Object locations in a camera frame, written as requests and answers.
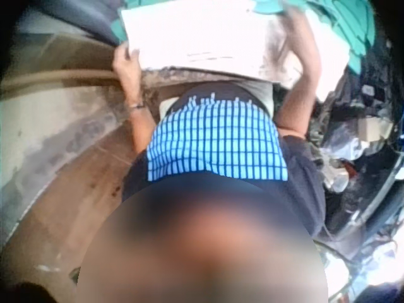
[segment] white paper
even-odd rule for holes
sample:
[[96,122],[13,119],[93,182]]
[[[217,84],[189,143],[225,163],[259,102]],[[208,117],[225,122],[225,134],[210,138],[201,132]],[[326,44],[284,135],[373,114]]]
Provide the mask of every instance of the white paper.
[[[302,69],[294,55],[278,60],[286,37],[280,18],[256,14],[252,7],[246,0],[180,0],[124,10],[122,18],[143,69],[203,69],[290,88]],[[323,64],[317,95],[324,101],[343,74],[349,46],[315,14],[309,21]]]

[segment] debris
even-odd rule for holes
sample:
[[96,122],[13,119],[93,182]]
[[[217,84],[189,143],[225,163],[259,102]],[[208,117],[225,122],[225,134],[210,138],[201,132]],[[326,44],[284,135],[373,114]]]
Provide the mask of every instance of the debris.
[[378,117],[366,117],[358,120],[359,139],[366,142],[385,140],[389,137],[393,123]]
[[348,186],[349,173],[342,163],[329,159],[321,169],[324,185],[334,193],[342,193]]
[[344,122],[331,122],[324,137],[321,152],[334,159],[356,160],[369,146],[357,136],[358,122],[352,119]]

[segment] wooden surface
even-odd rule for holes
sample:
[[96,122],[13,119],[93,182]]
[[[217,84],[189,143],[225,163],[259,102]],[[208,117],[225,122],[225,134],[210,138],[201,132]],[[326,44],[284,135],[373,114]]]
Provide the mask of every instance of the wooden surface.
[[127,124],[59,172],[20,223],[1,256],[5,282],[44,286],[60,303],[74,302],[69,273],[80,266],[103,221],[121,201],[134,160]]

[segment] person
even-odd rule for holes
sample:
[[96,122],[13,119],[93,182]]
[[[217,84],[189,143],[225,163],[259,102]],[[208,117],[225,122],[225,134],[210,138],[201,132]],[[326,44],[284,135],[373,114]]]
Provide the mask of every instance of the person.
[[158,125],[142,99],[139,52],[127,44],[113,67],[130,111],[137,159],[124,180],[122,200],[177,174],[211,172],[241,179],[281,201],[311,235],[323,226],[325,198],[306,133],[316,100],[321,61],[304,13],[289,6],[284,21],[290,49],[303,73],[274,120],[254,95],[233,83],[205,83],[185,93]]
[[304,139],[321,68],[304,14],[291,8],[287,26],[304,72],[275,122],[242,87],[205,83],[156,125],[138,52],[117,48],[138,156],[86,252],[77,302],[328,301],[310,236],[324,193]]

